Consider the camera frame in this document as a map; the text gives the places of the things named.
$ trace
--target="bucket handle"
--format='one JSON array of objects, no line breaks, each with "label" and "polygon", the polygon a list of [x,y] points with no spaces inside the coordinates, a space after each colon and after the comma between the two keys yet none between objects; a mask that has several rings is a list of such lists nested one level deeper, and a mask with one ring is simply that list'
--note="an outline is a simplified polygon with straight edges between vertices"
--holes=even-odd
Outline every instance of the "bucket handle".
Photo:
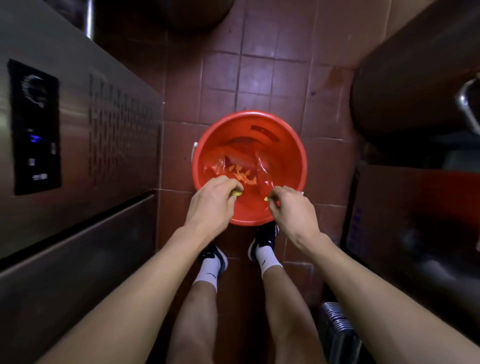
[{"label": "bucket handle", "polygon": [[193,143],[192,147],[192,155],[190,156],[190,163],[193,163],[193,154],[195,153],[195,149],[197,148],[198,142]]}]

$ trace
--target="blue light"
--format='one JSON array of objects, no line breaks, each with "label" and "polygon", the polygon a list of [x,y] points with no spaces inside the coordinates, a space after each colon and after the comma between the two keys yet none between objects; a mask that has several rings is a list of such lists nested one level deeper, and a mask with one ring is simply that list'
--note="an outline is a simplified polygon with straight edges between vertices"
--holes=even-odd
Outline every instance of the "blue light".
[{"label": "blue light", "polygon": [[30,134],[30,141],[32,143],[38,143],[40,141],[40,139],[42,139],[40,136]]}]

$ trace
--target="shoe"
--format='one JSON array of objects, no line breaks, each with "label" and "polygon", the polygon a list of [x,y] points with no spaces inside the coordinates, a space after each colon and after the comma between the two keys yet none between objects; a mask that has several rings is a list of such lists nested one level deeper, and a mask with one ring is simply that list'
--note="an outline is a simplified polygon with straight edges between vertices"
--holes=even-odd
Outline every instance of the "shoe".
[{"label": "shoe", "polygon": [[268,222],[258,227],[257,235],[248,247],[248,258],[252,262],[257,261],[255,254],[257,246],[270,246],[272,250],[275,249],[275,238],[278,235],[280,229],[275,221]]},{"label": "shoe", "polygon": [[223,272],[227,270],[228,259],[223,252],[218,248],[214,242],[210,242],[198,255],[198,260],[202,263],[207,258],[217,257],[220,260],[220,269],[218,270],[218,276],[220,277]]}]

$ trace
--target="forearm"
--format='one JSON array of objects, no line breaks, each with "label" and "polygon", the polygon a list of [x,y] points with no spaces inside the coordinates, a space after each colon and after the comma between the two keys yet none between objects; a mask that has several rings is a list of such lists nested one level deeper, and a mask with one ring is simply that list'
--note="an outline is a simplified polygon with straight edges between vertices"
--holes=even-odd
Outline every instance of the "forearm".
[{"label": "forearm", "polygon": [[162,250],[85,316],[40,363],[144,363],[203,239],[201,228],[178,229]]},{"label": "forearm", "polygon": [[355,262],[324,234],[313,260],[355,330],[381,363],[473,363],[480,349],[403,292]]}]

